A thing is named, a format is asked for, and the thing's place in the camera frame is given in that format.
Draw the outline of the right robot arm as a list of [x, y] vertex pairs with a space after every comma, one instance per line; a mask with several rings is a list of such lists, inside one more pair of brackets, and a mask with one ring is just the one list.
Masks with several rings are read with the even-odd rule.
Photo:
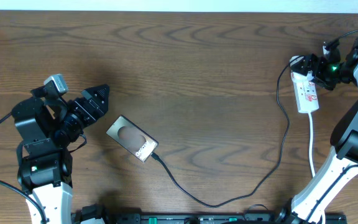
[[[310, 88], [332, 91], [339, 83], [353, 83], [358, 89], [358, 37], [341, 60], [339, 39], [323, 45], [323, 56], [294, 56], [288, 67], [296, 98], [316, 99]], [[275, 223], [324, 223], [326, 207], [342, 188], [358, 175], [358, 100], [341, 118], [330, 137], [330, 151], [308, 185], [282, 208]]]

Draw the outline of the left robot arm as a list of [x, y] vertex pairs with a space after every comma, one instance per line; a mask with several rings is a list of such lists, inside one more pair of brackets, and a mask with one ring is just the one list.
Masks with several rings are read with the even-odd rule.
[[73, 198], [70, 143], [108, 112], [109, 86], [87, 88], [80, 98], [65, 101], [49, 81], [12, 109], [23, 138], [17, 148], [17, 179], [30, 197], [32, 223], [71, 223]]

